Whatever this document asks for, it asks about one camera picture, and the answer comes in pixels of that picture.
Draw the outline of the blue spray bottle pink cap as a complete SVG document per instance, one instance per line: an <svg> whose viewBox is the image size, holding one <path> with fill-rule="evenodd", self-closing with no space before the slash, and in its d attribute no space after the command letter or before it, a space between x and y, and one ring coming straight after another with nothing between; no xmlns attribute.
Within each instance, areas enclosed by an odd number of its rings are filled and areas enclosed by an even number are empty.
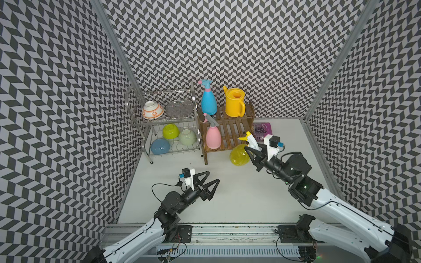
<svg viewBox="0 0 421 263"><path fill-rule="evenodd" d="M198 81L199 85L203 85L205 91L201 100L201 109L203 113L208 115L215 115L217 113L217 102L213 94L213 91L210 87L212 80L200 80Z"/></svg>

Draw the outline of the yellow watering can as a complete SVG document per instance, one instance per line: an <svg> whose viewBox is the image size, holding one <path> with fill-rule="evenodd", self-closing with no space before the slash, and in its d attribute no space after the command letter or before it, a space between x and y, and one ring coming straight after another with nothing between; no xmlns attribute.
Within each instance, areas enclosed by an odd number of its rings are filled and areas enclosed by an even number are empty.
<svg viewBox="0 0 421 263"><path fill-rule="evenodd" d="M223 87L225 94L225 113L229 117L243 117L245 114L246 106L244 103L245 93L242 89Z"/></svg>

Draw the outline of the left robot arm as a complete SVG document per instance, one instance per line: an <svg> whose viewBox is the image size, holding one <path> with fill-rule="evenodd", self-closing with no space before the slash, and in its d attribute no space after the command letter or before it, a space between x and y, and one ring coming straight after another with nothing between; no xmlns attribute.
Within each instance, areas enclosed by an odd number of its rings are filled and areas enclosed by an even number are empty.
<svg viewBox="0 0 421 263"><path fill-rule="evenodd" d="M192 205L197 199L212 200L220 184L219 179L206 183L209 171L196 173L193 169L184 168L175 187L183 184L183 193L171 191L160 202L153 217L141 228L124 239L101 249L93 247L83 258L83 263L133 263L153 247L165 241L174 241L177 236L179 214Z"/></svg>

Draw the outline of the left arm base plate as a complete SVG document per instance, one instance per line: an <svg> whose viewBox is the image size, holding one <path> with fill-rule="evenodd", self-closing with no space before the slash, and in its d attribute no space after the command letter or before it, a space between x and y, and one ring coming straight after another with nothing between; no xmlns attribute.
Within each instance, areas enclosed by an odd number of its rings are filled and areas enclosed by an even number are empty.
<svg viewBox="0 0 421 263"><path fill-rule="evenodd" d="M193 235L192 225L178 225L176 229L173 229L166 236L166 242L172 243L191 243Z"/></svg>

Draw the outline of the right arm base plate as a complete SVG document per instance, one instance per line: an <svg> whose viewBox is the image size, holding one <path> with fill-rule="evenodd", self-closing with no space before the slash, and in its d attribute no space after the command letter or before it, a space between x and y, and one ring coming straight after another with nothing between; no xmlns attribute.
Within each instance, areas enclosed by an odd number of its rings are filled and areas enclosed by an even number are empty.
<svg viewBox="0 0 421 263"><path fill-rule="evenodd" d="M313 243L309 232L293 225L279 225L275 232L280 237L281 243Z"/></svg>

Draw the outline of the yellow spray bottle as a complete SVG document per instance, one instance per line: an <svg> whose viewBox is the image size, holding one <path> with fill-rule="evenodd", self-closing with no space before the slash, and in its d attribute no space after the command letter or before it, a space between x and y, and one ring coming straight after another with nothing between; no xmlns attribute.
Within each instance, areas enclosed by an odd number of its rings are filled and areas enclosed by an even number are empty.
<svg viewBox="0 0 421 263"><path fill-rule="evenodd" d="M234 147L234 149L231 151L230 161L235 166L243 166L250 161L247 152L244 150L245 146L254 148L258 144L253 134L249 131L246 132L245 137L240 137L239 140L245 141L246 144L240 144Z"/></svg>

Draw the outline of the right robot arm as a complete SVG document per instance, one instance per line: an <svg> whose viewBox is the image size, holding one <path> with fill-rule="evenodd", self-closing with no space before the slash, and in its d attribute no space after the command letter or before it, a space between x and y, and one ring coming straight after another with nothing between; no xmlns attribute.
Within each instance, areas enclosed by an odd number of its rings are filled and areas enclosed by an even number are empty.
<svg viewBox="0 0 421 263"><path fill-rule="evenodd" d="M296 223L297 234L335 245L359 256L367 263L409 263L412 257L411 231L404 225L392 226L353 207L309 177L311 165L301 152L288 153L284 162L278 154L283 143L259 144L249 135L245 150L257 171L266 168L288 185L288 192L308 211L320 211L339 221L343 228L329 226L312 215L303 214Z"/></svg>

